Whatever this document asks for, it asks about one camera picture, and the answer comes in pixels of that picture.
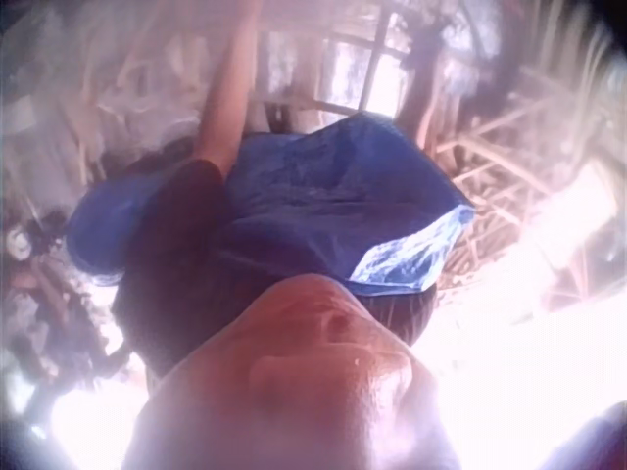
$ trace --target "skin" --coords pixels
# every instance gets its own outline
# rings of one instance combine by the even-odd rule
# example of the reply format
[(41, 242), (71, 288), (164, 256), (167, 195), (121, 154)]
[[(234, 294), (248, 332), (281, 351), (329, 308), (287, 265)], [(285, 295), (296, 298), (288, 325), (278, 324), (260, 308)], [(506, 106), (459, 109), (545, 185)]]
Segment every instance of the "skin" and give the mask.
[[(254, 83), (260, 2), (241, 9), (195, 151), (224, 177)], [(449, 468), (440, 465), (448, 448), (435, 390), (350, 292), (299, 276), (268, 289), (162, 380), (123, 468)]]

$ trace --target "person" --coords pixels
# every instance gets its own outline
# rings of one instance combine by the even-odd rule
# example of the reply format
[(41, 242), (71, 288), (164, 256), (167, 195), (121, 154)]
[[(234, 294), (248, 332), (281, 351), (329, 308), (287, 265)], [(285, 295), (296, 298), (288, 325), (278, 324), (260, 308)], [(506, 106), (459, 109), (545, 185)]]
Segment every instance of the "person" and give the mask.
[[(159, 382), (123, 468), (458, 468), (434, 378), (410, 351), (435, 286), (356, 298), (271, 234), (247, 253), (301, 261), (298, 275), (217, 255), (255, 80), (261, 2), (240, 7), (191, 157), (151, 193), (138, 224), (102, 222), (105, 212), (87, 204), (95, 197), (82, 212), (97, 212), (95, 223), (120, 237), (131, 233), (113, 312)], [(150, 174), (131, 186), (149, 187)]]

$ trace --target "dark shirt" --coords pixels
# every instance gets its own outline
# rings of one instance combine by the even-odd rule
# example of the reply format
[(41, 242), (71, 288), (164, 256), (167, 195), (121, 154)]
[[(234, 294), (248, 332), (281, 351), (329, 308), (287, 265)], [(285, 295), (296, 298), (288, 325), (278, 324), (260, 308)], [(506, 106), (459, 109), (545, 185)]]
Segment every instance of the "dark shirt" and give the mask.
[[(130, 243), (114, 314), (127, 342), (159, 377), (280, 280), (221, 257), (215, 246), (234, 217), (217, 168), (193, 161), (152, 199)], [(273, 251), (289, 256), (280, 247)], [(426, 325), (435, 287), (360, 300), (411, 343)]]

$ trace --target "blue fabric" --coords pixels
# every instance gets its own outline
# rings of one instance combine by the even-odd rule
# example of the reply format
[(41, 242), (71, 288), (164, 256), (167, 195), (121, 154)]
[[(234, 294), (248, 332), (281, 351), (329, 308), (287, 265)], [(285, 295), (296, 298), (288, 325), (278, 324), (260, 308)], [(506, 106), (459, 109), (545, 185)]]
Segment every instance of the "blue fabric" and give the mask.
[[(169, 174), (132, 176), (87, 195), (68, 235), (78, 267), (123, 269), (141, 209)], [(214, 238), (221, 257), (279, 277), (325, 274), (357, 295), (428, 289), (474, 215), (431, 160), (369, 115), (307, 136), (247, 138), (226, 190), (235, 218)]]

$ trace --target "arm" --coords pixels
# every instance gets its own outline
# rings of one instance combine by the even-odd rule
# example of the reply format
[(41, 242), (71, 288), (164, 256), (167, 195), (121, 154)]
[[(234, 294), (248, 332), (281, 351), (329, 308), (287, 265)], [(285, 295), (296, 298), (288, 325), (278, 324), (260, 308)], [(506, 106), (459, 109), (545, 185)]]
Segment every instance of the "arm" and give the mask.
[(237, 160), (248, 94), (255, 84), (257, 23), (261, 0), (241, 0), (237, 21), (218, 67), (200, 124), (194, 155), (212, 162), (223, 178)]

